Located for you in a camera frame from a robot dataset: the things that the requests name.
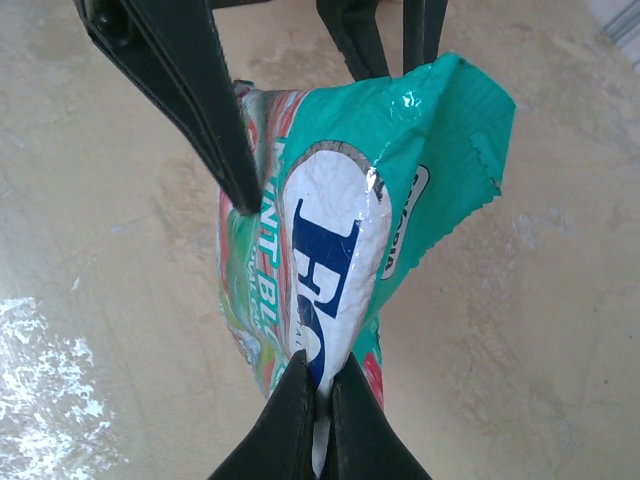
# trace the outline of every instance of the tiled floor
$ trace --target tiled floor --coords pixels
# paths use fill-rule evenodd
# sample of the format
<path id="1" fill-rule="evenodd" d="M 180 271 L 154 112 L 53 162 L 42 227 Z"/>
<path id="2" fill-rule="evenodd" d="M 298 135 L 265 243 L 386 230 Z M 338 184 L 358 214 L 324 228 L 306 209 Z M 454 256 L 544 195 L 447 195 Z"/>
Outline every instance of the tiled floor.
<path id="1" fill-rule="evenodd" d="M 0 478 L 206 478 L 264 402 L 218 311 L 216 187 L 72 3 L 0 5 Z M 638 77 L 584 0 L 450 3 L 443 49 L 519 112 L 503 198 L 383 311 L 388 418 L 436 480 L 640 478 Z M 237 76 L 349 81 L 311 0 L 216 18 Z"/>

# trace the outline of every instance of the gum wrapper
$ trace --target gum wrapper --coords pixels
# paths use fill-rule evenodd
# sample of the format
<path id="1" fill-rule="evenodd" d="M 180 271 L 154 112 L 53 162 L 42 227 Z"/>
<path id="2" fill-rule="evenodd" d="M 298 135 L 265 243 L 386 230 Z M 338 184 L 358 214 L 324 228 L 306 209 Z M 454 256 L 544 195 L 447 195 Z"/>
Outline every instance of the gum wrapper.
<path id="1" fill-rule="evenodd" d="M 265 395 L 300 349 L 328 394 L 353 351 L 382 405 L 378 312 L 428 248 L 500 194 L 514 103 L 454 54 L 397 79 L 235 88 L 266 178 L 259 216 L 220 194 L 229 328 Z"/>

